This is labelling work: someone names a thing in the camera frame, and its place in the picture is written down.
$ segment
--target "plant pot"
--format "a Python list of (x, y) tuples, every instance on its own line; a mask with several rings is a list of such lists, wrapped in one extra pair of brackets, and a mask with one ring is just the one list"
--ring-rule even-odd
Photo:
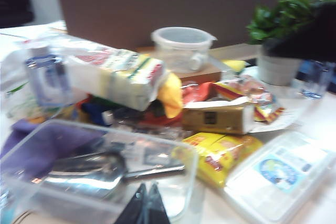
[(259, 78), (268, 84), (287, 86), (296, 76), (301, 62), (300, 59), (270, 57), (260, 47), (257, 57)]

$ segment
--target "blue label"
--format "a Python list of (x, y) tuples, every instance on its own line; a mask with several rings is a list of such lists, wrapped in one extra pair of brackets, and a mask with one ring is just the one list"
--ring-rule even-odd
[(291, 192), (303, 179), (302, 173), (273, 155), (268, 155), (256, 165), (255, 169), (264, 178), (287, 193)]

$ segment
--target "wrapper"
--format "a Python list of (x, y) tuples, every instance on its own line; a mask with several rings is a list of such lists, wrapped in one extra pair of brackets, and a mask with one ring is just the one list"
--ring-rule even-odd
[(213, 187), (223, 188), (228, 173), (262, 146), (255, 137), (200, 132), (183, 140), (198, 152), (197, 176)]
[(251, 76), (236, 76), (213, 83), (213, 87), (217, 93), (229, 100), (248, 97), (249, 102), (255, 105), (255, 121), (257, 122), (271, 123), (284, 111), (276, 97)]
[(74, 87), (139, 111), (156, 99), (168, 73), (163, 61), (125, 49), (67, 59)]

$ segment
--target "biscuit package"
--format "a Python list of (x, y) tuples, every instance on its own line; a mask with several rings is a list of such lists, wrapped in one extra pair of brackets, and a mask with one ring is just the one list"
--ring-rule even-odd
[(213, 187), (223, 188), (228, 173), (262, 146), (255, 137), (200, 132), (183, 140), (199, 155), (197, 176)]

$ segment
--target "purple cloth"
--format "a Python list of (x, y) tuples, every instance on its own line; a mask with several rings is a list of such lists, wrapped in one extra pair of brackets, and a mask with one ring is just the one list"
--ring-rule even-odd
[[(3, 153), (19, 143), (36, 125), (20, 120), (12, 128), (14, 131), (7, 139)], [(41, 178), (52, 169), (55, 160), (70, 156), (74, 150), (94, 142), (104, 133), (58, 122), (44, 123), (30, 139), (25, 139), (10, 156), (2, 159), (1, 172), (26, 179)]]
[(12, 125), (12, 133), (7, 138), (7, 141), (1, 150), (0, 158), (9, 152), (15, 145), (17, 145), (23, 138), (32, 132), (39, 124), (32, 124), (21, 119)]

